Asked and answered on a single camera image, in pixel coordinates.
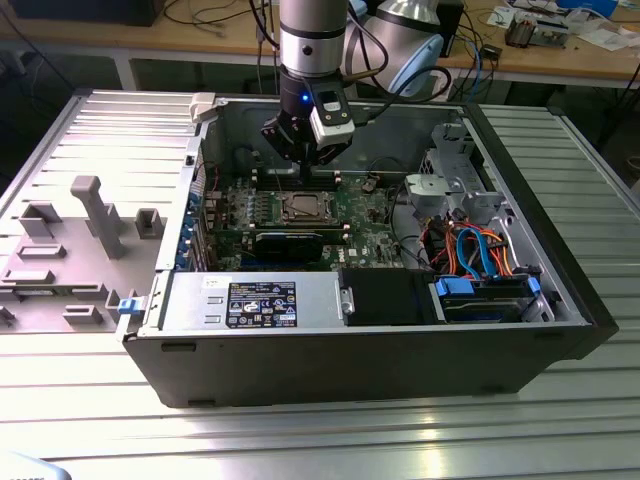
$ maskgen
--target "black box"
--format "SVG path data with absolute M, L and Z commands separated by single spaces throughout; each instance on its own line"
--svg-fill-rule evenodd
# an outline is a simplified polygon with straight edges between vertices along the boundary
M 354 312 L 345 316 L 353 327 L 435 325 L 437 317 L 428 284 L 433 275 L 404 268 L 343 268 L 340 288 L 351 289 Z
M 9 0 L 19 18 L 77 20 L 150 27 L 164 0 Z
M 463 10 L 464 3 L 462 0 L 440 0 L 438 4 L 436 13 L 440 19 L 440 35 L 444 39 L 440 58 L 447 58 L 451 54 L 451 48 L 458 31 L 458 25 L 460 25 Z

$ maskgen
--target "blue cable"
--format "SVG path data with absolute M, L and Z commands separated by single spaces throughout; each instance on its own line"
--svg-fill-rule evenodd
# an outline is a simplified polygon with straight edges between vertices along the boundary
M 475 228 L 465 228 L 458 234 L 458 240 L 456 242 L 456 253 L 458 254 L 458 261 L 462 268 L 464 268 L 467 272 L 473 275 L 475 280 L 481 280 L 480 274 L 476 272 L 471 266 L 467 263 L 464 258 L 464 250 L 462 249 L 462 241 L 467 233 L 473 233 L 478 239 L 478 248 L 480 249 L 480 258 L 482 259 L 482 266 L 484 267 L 484 271 L 487 272 L 487 275 L 494 276 L 496 275 L 496 269 L 491 263 L 489 259 L 489 247 L 487 246 L 487 241 L 484 239 L 482 234 L 476 230 Z
M 480 78 L 482 76 L 482 64 L 480 63 L 480 52 L 478 51 L 478 47 L 476 47 L 476 44 L 468 38 L 465 38 L 465 41 L 469 45 L 471 45 L 471 48 L 473 48 L 473 51 L 476 54 L 476 79 L 473 82 L 473 87 L 471 88 L 469 98 L 467 98 L 467 102 L 470 102 L 473 96 L 476 94 L 476 91 L 478 90 L 478 85 L 480 85 Z

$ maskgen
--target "gray plastic part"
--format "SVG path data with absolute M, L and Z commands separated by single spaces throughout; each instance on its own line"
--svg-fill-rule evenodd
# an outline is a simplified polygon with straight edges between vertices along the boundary
M 102 323 L 102 315 L 95 305 L 67 305 L 62 316 L 70 325 Z
M 124 255 L 124 247 L 118 238 L 118 225 L 107 215 L 107 210 L 100 198 L 100 179 L 91 175 L 78 175 L 71 185 L 71 195 L 84 205 L 91 226 L 98 234 L 100 243 L 107 256 L 118 259 Z
M 23 245 L 18 249 L 18 256 L 22 260 L 41 260 L 63 258 L 67 251 L 59 243 L 41 243 L 36 245 Z
M 65 246 L 67 254 L 63 258 L 24 260 L 17 255 L 20 247 L 32 246 L 33 240 L 24 235 L 15 252 L 6 260 L 6 266 L 0 272 L 0 279 L 7 270 L 51 270 L 55 282 L 48 290 L 55 295 L 38 295 L 47 288 L 32 287 L 36 293 L 27 293 L 21 285 L 0 284 L 0 305 L 5 305 L 18 319 L 13 324 L 16 333 L 26 332 L 108 332 L 115 331 L 113 316 L 105 308 L 105 300 L 77 300 L 71 288 L 83 288 L 103 284 L 109 290 L 117 290 L 122 298 L 135 289 L 141 294 L 149 293 L 155 275 L 158 249 L 162 240 L 140 240 L 133 218 L 123 219 L 120 241 L 127 251 L 126 261 L 109 260 L 100 246 L 100 240 L 91 236 L 84 218 L 62 218 L 61 223 L 49 224 L 56 242 Z M 102 314 L 104 321 L 71 326 L 63 318 L 65 306 L 73 303 L 94 305 Z
M 0 289 L 0 302 L 20 302 L 22 299 L 19 295 L 13 293 L 13 288 Z
M 4 323 L 7 325 L 12 325 L 13 320 L 16 319 L 16 316 L 11 313 L 7 307 L 0 306 L 0 319 L 4 320 Z
M 105 207 L 107 209 L 107 217 L 109 217 L 109 219 L 113 222 L 113 225 L 115 225 L 116 232 L 121 233 L 124 224 L 120 219 L 120 215 L 118 214 L 118 210 L 116 210 L 116 206 L 113 203 L 107 203 L 105 204 Z M 87 222 L 87 228 L 91 232 L 91 235 L 97 237 L 98 233 L 91 226 L 91 220 L 87 219 L 85 221 Z
M 71 293 L 78 300 L 104 300 L 109 294 L 107 287 L 102 283 L 86 288 L 74 288 Z
M 29 237 L 38 242 L 50 241 L 53 233 L 47 224 L 59 223 L 61 220 L 50 203 L 30 202 L 19 221 Z
M 120 305 L 120 295 L 118 295 L 118 292 L 116 292 L 115 290 L 111 290 L 109 292 L 109 296 L 107 297 L 107 301 L 104 302 L 104 308 L 116 323 L 120 321 L 118 305 Z
M 55 276 L 51 270 L 7 270 L 2 281 L 16 285 L 26 283 L 53 283 Z
M 136 228 L 141 240 L 160 239 L 164 233 L 162 219 L 155 208 L 141 208 L 138 210 Z

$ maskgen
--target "power supply label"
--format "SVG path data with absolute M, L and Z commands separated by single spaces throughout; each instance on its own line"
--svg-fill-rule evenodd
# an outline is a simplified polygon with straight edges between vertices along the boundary
M 230 283 L 229 328 L 298 326 L 295 282 Z

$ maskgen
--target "motherboard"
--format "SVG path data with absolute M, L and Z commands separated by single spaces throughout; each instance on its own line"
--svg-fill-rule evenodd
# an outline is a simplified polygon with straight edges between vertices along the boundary
M 332 174 L 305 190 L 284 176 L 236 178 L 206 204 L 210 270 L 402 268 L 392 192 L 376 184 L 362 174 Z

